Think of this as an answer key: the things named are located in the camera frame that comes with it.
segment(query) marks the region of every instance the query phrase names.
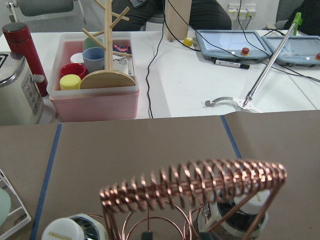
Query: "blue tape strip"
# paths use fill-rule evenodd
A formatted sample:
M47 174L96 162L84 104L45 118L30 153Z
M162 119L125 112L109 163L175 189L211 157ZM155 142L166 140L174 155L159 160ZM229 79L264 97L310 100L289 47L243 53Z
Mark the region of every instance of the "blue tape strip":
M226 120L225 116L221 115L220 118L221 118L221 121L222 121L222 123L223 123L223 126L224 126L224 129L225 129L225 131L226 131L226 134L228 135L229 140L230 140L230 142L231 142L231 145L232 145L232 147L233 147L235 156L236 156L238 159L242 159L242 156L241 156L241 154L240 154L239 148L238 148L237 143L236 143L236 141L235 141L235 139L234 139L234 136L232 136L231 130L230 130L230 128L229 128L229 125L228 125L228 123L227 123L227 120Z
M34 221L33 221L29 240L35 240L37 237L37 232L38 232L39 223L40 223L40 217L41 217L42 209L43 209L43 206L45 203L46 192L48 189L51 170L54 165L54 160L55 160L56 151L58 148L58 142L59 142L59 137L60 137L60 133L61 133L61 128L62 128L62 124L58 124L58 126L56 127L56 132L55 132L55 136L54 136L54 140L53 140L53 144L52 144L52 148L51 148L51 152L50 152L48 165L46 167L44 180L43 180L43 184L42 184L42 188L41 188L41 192L40 192L40 197L38 200L38 205L36 207L36 212L35 212Z

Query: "red thermos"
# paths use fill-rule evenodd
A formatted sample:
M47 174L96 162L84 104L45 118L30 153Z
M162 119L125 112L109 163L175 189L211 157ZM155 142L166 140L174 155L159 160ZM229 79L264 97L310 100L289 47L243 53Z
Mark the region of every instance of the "red thermos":
M2 32L11 51L26 58L32 74L44 76L44 81L37 83L37 86L41 96L46 96L48 81L27 24L24 22L9 23L2 27Z

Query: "wooden mug tree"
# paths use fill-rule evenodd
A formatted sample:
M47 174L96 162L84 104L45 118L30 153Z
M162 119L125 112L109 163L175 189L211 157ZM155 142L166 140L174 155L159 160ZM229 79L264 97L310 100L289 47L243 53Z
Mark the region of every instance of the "wooden mug tree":
M82 31L91 38L98 46L104 49L104 70L98 70L89 73L81 82L80 89L99 89L99 88L116 88L135 86L136 82L129 75L113 69L113 54L124 57L132 57L131 54L113 51L112 28L122 19L129 21L124 16L129 7L126 7L121 14L112 12L111 0L105 0L105 5L99 0L94 0L102 9L104 9L104 31L94 34L89 33L86 29ZM100 43L95 37L104 34L104 44Z

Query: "copper coil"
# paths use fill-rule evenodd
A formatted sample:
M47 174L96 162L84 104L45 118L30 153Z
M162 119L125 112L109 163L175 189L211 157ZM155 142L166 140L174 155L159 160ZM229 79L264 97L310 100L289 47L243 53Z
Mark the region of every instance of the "copper coil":
M266 189L275 189L284 184L287 172L281 164L251 160L208 159L205 161L180 163L177 168L170 166L168 174L159 171L159 179L154 172L148 178L132 178L130 185L106 187L100 191L103 209L107 213L161 209L165 205L172 208L179 204L182 208L187 197L191 206L195 201L215 203L248 195Z

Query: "light blue electronic box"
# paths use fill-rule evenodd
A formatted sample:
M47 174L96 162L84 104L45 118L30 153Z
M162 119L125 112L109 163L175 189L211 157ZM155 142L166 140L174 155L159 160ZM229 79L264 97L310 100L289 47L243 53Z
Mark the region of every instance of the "light blue electronic box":
M274 53L283 36L263 36L262 39ZM276 58L276 63L289 67L294 65L304 67L320 65L320 37L290 36Z
M260 61L271 55L256 31L197 30L195 35L203 57L208 60Z

